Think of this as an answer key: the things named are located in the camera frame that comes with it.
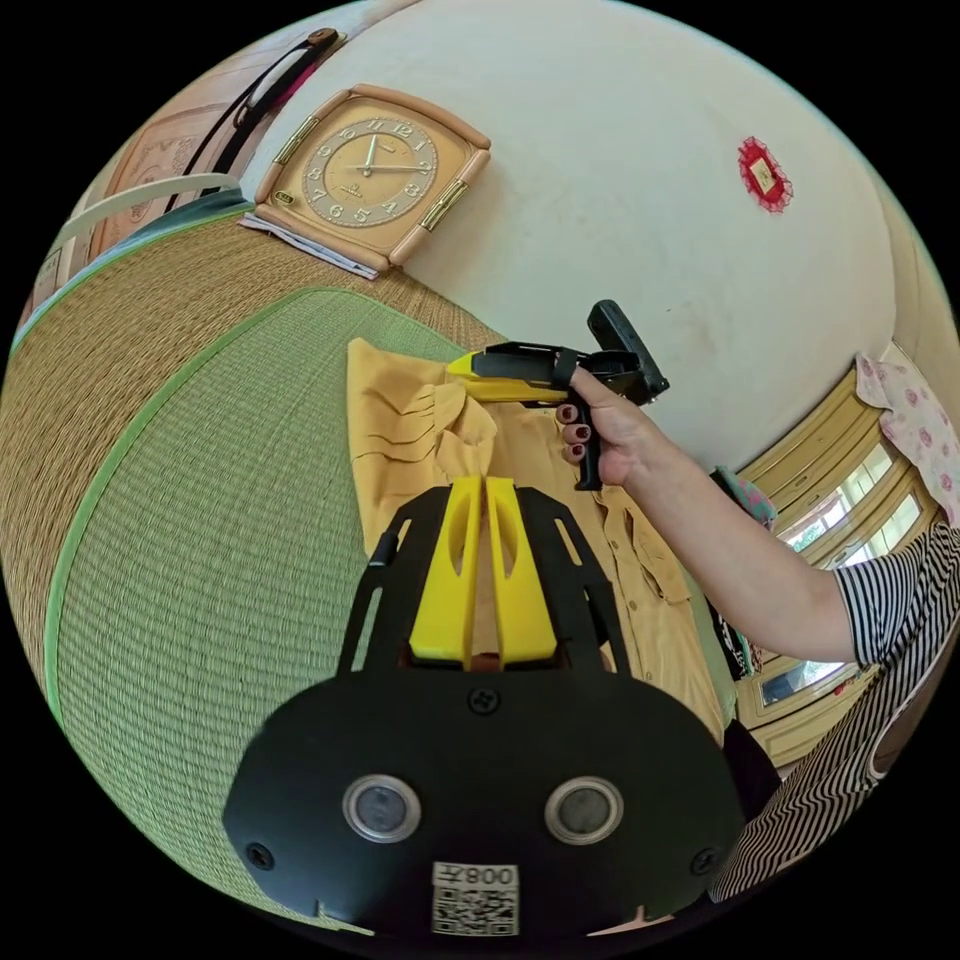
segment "clock hand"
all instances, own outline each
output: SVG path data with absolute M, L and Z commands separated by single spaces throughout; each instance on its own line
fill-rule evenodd
M 365 177 L 369 177 L 369 176 L 370 176 L 370 171 L 373 169 L 373 167 L 371 166 L 371 164 L 373 163 L 373 155 L 374 155 L 374 153 L 376 152 L 376 149 L 377 149 L 377 135 L 374 134 L 374 135 L 370 138 L 370 151 L 367 153 L 366 163 L 364 163 L 364 165 L 363 165 L 362 167 L 360 167 L 360 169 L 363 171 L 363 175 L 364 175 Z
M 412 172 L 412 173 L 420 173 L 420 172 L 423 170 L 423 167 L 403 167 L 403 166 L 400 166 L 400 167 L 391 167 L 391 166 L 386 166 L 386 167 L 384 167 L 384 166 L 369 166 L 369 167 L 368 167 L 368 166 L 364 165 L 364 166 L 361 166 L 361 167 L 347 167 L 347 169 L 348 169 L 348 170 L 363 170 L 364 172 L 366 172 L 367 170 L 395 170 L 395 171 L 405 171 L 405 172 Z

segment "woman's arm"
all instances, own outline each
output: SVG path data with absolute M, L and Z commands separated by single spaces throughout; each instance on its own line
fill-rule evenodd
M 623 487 L 731 626 L 772 653 L 856 659 L 837 578 L 741 510 L 641 411 Z

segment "yellow bracket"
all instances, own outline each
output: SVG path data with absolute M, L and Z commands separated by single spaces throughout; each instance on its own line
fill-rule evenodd
M 447 366 L 447 373 L 463 380 L 467 395 L 478 403 L 563 403 L 568 393 L 549 384 L 508 380 L 503 377 L 481 377 L 473 372 L 473 358 L 479 351 L 468 353 Z
M 470 668 L 483 491 L 482 477 L 453 481 L 410 636 L 417 660 Z M 513 481 L 488 477 L 486 495 L 500 668 L 549 660 L 557 639 Z
M 557 638 L 512 480 L 487 478 L 487 507 L 500 668 L 549 660 L 556 652 Z M 509 570 L 507 558 L 512 562 Z
M 482 477 L 453 481 L 410 635 L 410 651 L 418 660 L 470 666 L 482 496 Z

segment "yellow tip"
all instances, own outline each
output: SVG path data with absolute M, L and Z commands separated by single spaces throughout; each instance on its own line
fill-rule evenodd
M 464 356 L 454 360 L 447 365 L 447 373 L 454 377 L 472 377 L 473 376 L 473 358 L 476 352 L 467 353 Z

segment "screw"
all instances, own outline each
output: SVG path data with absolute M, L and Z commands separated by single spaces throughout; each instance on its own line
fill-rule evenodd
M 247 845 L 247 859 L 258 870 L 273 869 L 273 854 L 262 843 Z
M 709 873 L 717 862 L 717 851 L 713 847 L 701 850 L 690 864 L 690 872 L 696 877 Z
M 470 691 L 467 697 L 467 706 L 478 716 L 485 717 L 496 713 L 500 706 L 500 694 L 489 687 L 479 687 Z

